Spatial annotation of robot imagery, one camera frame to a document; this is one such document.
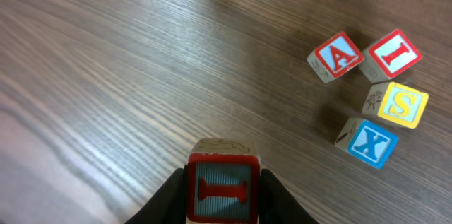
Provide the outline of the yellow S wooden block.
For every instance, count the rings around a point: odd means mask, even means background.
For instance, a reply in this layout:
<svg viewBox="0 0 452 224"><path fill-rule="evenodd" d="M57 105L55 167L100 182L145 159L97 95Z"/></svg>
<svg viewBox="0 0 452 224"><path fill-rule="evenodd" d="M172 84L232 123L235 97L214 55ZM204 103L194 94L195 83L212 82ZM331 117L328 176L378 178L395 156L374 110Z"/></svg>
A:
<svg viewBox="0 0 452 224"><path fill-rule="evenodd" d="M415 129L428 100L428 93L401 83L378 83L370 88L362 114L393 126Z"/></svg>

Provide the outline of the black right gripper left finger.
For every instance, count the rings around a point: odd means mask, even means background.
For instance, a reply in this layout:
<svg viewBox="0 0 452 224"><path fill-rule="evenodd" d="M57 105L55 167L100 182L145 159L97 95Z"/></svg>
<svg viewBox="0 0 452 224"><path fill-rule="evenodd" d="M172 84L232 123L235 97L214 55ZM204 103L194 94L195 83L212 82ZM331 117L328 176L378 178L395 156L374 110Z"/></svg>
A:
<svg viewBox="0 0 452 224"><path fill-rule="evenodd" d="M148 202L125 224L185 224L187 168L176 169Z"/></svg>

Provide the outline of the blue-sided picture wooden block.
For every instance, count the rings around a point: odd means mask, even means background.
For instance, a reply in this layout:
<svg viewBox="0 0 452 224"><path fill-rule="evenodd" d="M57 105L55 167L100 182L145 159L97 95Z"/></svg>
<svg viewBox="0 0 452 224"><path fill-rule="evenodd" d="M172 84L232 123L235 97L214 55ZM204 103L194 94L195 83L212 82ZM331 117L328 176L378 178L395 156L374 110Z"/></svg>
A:
<svg viewBox="0 0 452 224"><path fill-rule="evenodd" d="M398 140L397 135L369 120L351 117L335 140L335 146L380 170Z"/></svg>

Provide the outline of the red A wooden block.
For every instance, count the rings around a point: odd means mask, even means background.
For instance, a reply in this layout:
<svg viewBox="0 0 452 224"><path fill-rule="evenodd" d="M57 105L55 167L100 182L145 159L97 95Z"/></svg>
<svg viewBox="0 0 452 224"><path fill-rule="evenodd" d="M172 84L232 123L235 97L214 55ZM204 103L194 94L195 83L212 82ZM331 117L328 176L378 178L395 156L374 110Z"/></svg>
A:
<svg viewBox="0 0 452 224"><path fill-rule="evenodd" d="M340 78L363 61L364 55L344 31L332 36L307 57L308 64L324 83Z"/></svg>

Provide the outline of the red I wooden block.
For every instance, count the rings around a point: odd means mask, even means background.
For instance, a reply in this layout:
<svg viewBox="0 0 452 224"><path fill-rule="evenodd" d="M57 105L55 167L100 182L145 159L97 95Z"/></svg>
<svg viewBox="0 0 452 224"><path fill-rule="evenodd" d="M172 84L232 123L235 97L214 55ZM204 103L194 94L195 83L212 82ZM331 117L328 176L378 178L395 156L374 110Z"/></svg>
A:
<svg viewBox="0 0 452 224"><path fill-rule="evenodd" d="M362 51L359 69L371 83L389 81L419 62L423 55L401 29L395 29Z"/></svg>
<svg viewBox="0 0 452 224"><path fill-rule="evenodd" d="M256 224L260 164L252 140L199 140L187 163L187 218L195 223Z"/></svg>

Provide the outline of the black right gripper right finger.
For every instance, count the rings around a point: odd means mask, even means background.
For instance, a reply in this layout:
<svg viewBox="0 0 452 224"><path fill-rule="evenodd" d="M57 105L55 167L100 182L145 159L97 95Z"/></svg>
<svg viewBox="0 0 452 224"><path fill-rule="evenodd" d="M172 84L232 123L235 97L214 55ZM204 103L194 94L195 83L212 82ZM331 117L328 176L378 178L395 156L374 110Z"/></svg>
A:
<svg viewBox="0 0 452 224"><path fill-rule="evenodd" d="M258 217L260 224L319 224L269 169L261 171Z"/></svg>

